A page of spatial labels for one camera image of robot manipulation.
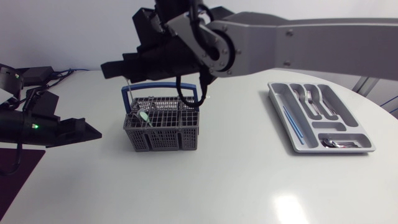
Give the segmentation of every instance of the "red surface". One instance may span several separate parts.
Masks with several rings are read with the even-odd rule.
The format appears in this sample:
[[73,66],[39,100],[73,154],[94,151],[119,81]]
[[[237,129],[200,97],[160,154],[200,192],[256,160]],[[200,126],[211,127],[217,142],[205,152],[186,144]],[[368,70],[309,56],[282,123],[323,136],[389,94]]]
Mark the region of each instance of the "red surface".
[[[0,175],[0,221],[44,153],[44,150],[23,149],[18,171],[10,176]],[[0,148],[0,169],[11,169],[15,155],[16,149]]]

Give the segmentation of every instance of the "blue utensil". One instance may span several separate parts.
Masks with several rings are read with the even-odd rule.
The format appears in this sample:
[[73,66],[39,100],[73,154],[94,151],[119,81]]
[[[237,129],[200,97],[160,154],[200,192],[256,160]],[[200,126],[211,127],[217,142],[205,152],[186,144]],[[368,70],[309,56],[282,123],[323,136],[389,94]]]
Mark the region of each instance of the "blue utensil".
[[289,120],[290,125],[292,126],[294,132],[296,133],[298,140],[300,140],[301,144],[305,144],[304,143],[304,136],[301,133],[301,131],[299,130],[299,127],[297,127],[297,124],[295,123],[295,121],[293,120],[293,118],[291,117],[290,113],[287,111],[287,109],[284,106],[284,113],[287,117],[287,119]]

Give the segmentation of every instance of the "black cable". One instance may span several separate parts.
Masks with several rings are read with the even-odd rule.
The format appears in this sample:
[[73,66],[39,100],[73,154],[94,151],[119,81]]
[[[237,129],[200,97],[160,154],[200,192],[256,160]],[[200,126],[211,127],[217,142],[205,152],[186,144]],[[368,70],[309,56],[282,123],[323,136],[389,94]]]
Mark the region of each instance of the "black cable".
[[[203,4],[201,4],[202,8],[206,8],[206,12],[210,12],[210,10]],[[214,18],[212,13],[209,14],[210,18]],[[191,23],[191,30],[192,34],[198,42],[198,45],[209,55],[209,57],[213,60],[218,60],[220,57],[220,53],[215,47],[210,47],[203,36],[203,33],[200,29],[200,18],[198,16],[198,5],[196,4],[195,0],[191,1],[191,8],[190,8],[190,23]]]
[[15,174],[18,171],[19,165],[21,164],[21,155],[22,155],[22,143],[17,144],[17,153],[15,156],[15,163],[12,165],[12,169],[10,171],[0,170],[0,175],[7,176]]
[[[68,73],[66,74],[66,75],[61,75],[61,76],[59,76],[58,77],[58,81],[56,81],[55,83],[53,83],[53,84],[51,84],[51,85],[47,85],[47,87],[44,89],[44,90],[42,90],[42,91],[47,91],[47,90],[49,90],[51,87],[54,87],[54,86],[56,86],[56,85],[58,85],[60,82],[62,82],[62,80],[64,80],[64,79],[66,79],[67,77],[69,77],[73,72],[75,72],[75,70],[68,70]],[[19,105],[21,105],[21,103],[23,103],[23,102],[25,102],[26,101],[26,98],[24,98],[24,99],[22,99],[22,100],[19,100],[14,106],[15,106],[15,109],[16,108],[18,108],[18,106]]]
[[197,108],[197,107],[199,107],[200,105],[202,105],[202,104],[205,102],[206,94],[207,94],[207,84],[202,83],[202,81],[200,82],[201,99],[200,99],[200,101],[194,102],[194,103],[188,102],[188,101],[185,99],[185,97],[182,95],[182,91],[181,91],[181,76],[180,76],[180,75],[177,75],[177,76],[176,76],[175,84],[176,84],[176,86],[177,86],[178,96],[180,97],[181,101],[182,101],[185,105],[187,105],[187,106],[189,106],[189,107],[191,107],[191,108]]

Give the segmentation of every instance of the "white wall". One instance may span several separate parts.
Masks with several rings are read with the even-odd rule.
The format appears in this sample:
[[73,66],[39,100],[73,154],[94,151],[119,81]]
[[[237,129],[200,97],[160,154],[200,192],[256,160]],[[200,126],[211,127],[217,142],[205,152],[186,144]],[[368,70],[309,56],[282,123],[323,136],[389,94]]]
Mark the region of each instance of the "white wall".
[[[398,17],[397,0],[205,0],[234,12],[255,11],[286,19],[326,17]],[[12,67],[51,65],[100,69],[107,61],[139,45],[132,15],[153,0],[1,0],[0,63]],[[358,77],[311,73],[347,88]],[[376,86],[373,99],[387,100],[398,83]]]

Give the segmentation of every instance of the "metal utensil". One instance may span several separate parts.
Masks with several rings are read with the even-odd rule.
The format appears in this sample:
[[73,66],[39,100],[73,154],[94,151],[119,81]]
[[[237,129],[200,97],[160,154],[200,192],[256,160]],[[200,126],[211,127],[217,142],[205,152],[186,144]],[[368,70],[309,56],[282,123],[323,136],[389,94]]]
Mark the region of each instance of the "metal utensil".
[[319,111],[318,107],[313,103],[312,100],[312,94],[310,90],[307,90],[307,98],[308,98],[308,102],[310,103],[310,105],[312,106],[312,108],[315,110],[315,112],[317,113],[317,115],[321,115],[321,112]]
[[297,99],[300,100],[300,94],[298,93],[298,91],[297,90],[293,90],[293,92],[294,92],[294,94],[296,94]]
[[350,148],[350,147],[359,147],[354,142],[334,142],[331,139],[324,139],[323,143],[328,147],[336,147],[336,148]]
[[328,110],[332,113],[332,115],[336,115],[336,111],[332,109],[329,103],[327,103],[325,100],[323,100],[323,104],[328,108]]

